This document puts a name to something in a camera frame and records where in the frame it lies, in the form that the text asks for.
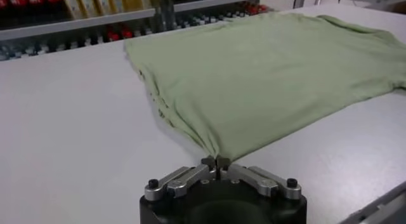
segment t-shirt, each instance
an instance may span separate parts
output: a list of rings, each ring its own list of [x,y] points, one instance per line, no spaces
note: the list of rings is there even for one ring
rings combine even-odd
[[[267,13],[126,41],[161,117],[231,160],[404,88],[406,45],[331,16]]]

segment gray shelf rail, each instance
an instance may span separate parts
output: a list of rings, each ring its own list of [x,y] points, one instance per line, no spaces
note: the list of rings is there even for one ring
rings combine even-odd
[[[18,39],[23,37],[39,36],[54,32],[63,32],[74,29],[82,29],[97,25],[106,25],[110,23],[125,22],[128,20],[136,20],[148,18],[155,15],[155,9],[147,9],[140,11],[132,11],[127,13],[118,13],[114,15],[99,16],[80,20],[71,20],[66,22],[49,23],[45,25],[35,25],[22,27],[17,29],[0,30],[0,41]]]
[[[218,5],[223,5],[223,4],[237,3],[237,2],[242,2],[242,1],[248,1],[248,0],[200,0],[200,1],[190,2],[190,3],[175,4],[174,11],[175,12],[188,11],[188,10],[194,10],[194,9],[199,9],[199,8],[208,8],[208,7],[218,6]]]

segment bolt head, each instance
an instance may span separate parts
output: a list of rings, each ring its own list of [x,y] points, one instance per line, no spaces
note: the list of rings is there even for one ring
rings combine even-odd
[[[298,181],[294,178],[288,178],[286,180],[286,185],[288,188],[296,188],[298,186]]]
[[[159,186],[159,181],[157,179],[152,179],[148,181],[148,188],[155,189]]]

